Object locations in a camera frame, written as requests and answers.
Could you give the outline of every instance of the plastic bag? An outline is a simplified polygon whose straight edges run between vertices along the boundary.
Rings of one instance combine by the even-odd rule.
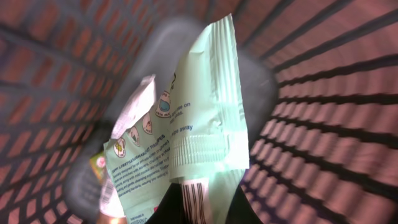
[[[225,222],[249,167],[230,15],[206,27],[159,101],[104,148],[129,223],[146,222],[171,182],[181,183],[189,222]]]

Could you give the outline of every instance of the printed illustration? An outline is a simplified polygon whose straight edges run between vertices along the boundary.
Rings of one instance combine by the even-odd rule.
[[[149,113],[145,114],[142,119],[142,128],[147,134],[152,134],[152,122],[150,121]]]
[[[160,96],[155,114],[160,118],[170,117],[170,94],[166,91],[164,91],[162,96]]]
[[[130,137],[131,137],[133,143],[134,143],[136,146],[139,146],[139,135],[138,135],[137,128],[136,128],[135,126],[133,126],[133,127],[130,129]]]
[[[99,168],[104,168],[105,167],[105,158],[103,156],[99,156],[96,163]]]
[[[120,158],[126,155],[126,141],[123,138],[119,138],[113,147],[114,153]]]

